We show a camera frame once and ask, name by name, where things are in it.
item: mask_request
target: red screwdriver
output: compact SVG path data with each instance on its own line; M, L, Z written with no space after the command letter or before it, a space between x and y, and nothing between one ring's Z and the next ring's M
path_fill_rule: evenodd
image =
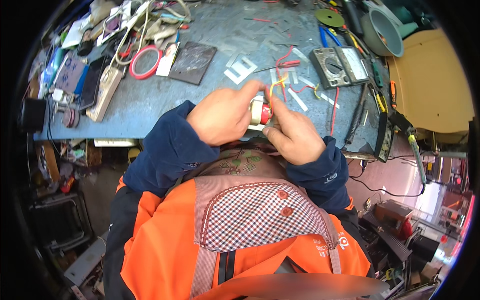
M261 70L255 71L254 73L258 73L258 72L261 72L261 71L274 69L274 68L282 69L282 68L290 68L290 67L296 67L296 66L300 66L300 60L291 60L291 61L281 62L281 63L278 64L278 66L273 66L273 67L268 67L268 68L265 68L265 69L261 69Z

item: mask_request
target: red tape roll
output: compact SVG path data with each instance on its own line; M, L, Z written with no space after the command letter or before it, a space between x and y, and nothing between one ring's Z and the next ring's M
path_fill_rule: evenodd
M145 73L139 74L135 72L135 66L137 64L137 61L149 51L154 51L158 54L158 59L156 60L155 65ZM147 79L148 77L151 77L153 74L155 74L156 69L158 68L158 64L160 63L160 59L162 58L162 55L163 55L163 51L159 51L155 47L155 45L149 45L149 46L143 47L137 54L135 54L132 62L130 63L130 69L129 69L130 75L133 78L138 80Z

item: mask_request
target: gray bowl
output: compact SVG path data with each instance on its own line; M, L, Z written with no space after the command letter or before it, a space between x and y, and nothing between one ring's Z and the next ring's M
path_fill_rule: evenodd
M363 40L375 54L396 57L403 55L402 37L383 12L371 9L361 18L360 23L363 29Z

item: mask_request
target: checkered fabric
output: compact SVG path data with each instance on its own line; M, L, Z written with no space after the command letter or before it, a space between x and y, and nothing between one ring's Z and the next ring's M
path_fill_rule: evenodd
M288 197L281 199L279 191ZM292 208L293 213L283 216L285 207ZM312 233L322 235L329 248L335 248L318 207L288 184L256 182L226 189L209 201L200 246L227 252Z

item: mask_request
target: wire cutters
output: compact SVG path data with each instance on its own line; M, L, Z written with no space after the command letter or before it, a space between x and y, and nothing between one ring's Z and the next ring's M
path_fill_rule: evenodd
M331 33L330 30L326 29L323 25L318 26L318 29L320 30L320 39L322 40L322 44L324 48L328 47L326 34L328 34L332 38L332 40L335 42L337 46L339 47L342 46L338 38L335 35L333 35L333 33Z

